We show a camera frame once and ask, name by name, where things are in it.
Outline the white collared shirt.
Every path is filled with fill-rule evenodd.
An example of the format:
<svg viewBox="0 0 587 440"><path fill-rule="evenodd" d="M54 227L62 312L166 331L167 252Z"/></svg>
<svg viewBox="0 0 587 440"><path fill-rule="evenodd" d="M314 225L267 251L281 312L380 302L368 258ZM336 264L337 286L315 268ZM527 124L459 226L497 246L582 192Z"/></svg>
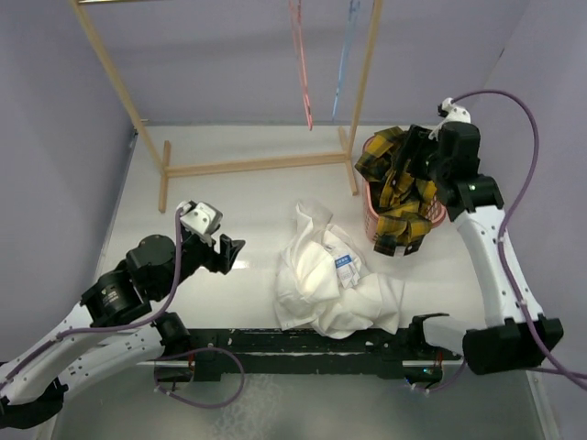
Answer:
<svg viewBox="0 0 587 440"><path fill-rule="evenodd" d="M295 231L280 252L273 308L282 330L310 327L344 339L370 328L400 326L404 282L368 269L349 234L322 204L300 200Z"/></svg>

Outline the light blue wire hanger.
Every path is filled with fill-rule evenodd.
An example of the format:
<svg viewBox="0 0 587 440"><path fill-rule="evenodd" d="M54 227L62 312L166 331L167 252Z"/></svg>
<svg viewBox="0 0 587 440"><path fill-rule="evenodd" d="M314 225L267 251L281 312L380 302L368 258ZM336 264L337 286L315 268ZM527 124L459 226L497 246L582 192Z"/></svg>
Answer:
<svg viewBox="0 0 587 440"><path fill-rule="evenodd" d="M331 120L335 122L338 117L338 108L341 100L341 95L343 94L343 89L345 85L345 78L347 72L347 64L349 59L349 52L352 46L352 42L354 39L354 34L357 27L358 18L360 15L361 10L361 1L360 0L350 0L349 1L349 10L347 15L347 21L345 25L345 32L343 38L343 45L341 48L341 54L338 64L338 77L337 77L337 87L335 91L332 112L331 112Z"/></svg>

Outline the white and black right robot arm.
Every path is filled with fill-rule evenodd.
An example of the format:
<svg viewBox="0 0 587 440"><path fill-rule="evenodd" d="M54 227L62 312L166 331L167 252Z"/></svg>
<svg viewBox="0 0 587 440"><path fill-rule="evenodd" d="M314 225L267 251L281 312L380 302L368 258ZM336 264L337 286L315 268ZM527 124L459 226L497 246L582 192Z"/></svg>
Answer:
<svg viewBox="0 0 587 440"><path fill-rule="evenodd" d="M439 131L412 125L395 168L433 182L471 258L481 289L485 326L474 329L446 313L418 315L407 345L417 358L440 348L463 357L471 371L487 375L540 366L563 337L558 318L547 318L517 261L503 227L504 200L494 178L479 172L480 130L448 122Z"/></svg>

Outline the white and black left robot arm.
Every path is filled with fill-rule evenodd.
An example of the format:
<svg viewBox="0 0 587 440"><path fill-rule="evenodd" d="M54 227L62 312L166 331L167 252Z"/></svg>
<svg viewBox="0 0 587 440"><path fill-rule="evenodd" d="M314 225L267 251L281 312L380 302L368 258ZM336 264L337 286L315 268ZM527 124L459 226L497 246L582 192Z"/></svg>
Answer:
<svg viewBox="0 0 587 440"><path fill-rule="evenodd" d="M189 332L168 308L197 270L228 274L242 240L181 233L173 242L151 235L82 294L70 313L37 344L1 366L1 426L44 424L77 391L121 369L164 355L178 359Z"/></svg>

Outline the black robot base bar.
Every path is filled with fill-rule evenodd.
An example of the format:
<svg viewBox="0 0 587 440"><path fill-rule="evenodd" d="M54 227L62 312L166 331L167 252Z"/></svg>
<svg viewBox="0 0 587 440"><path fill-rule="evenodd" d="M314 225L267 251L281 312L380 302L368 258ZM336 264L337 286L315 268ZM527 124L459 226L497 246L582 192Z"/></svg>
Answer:
<svg viewBox="0 0 587 440"><path fill-rule="evenodd" d="M155 358L192 373L196 381L219 381L225 374L368 375L384 380L442 378L442 361L460 361L448 349L427 345L414 324L396 334L370 328L344 339L311 328L171 329L172 340Z"/></svg>

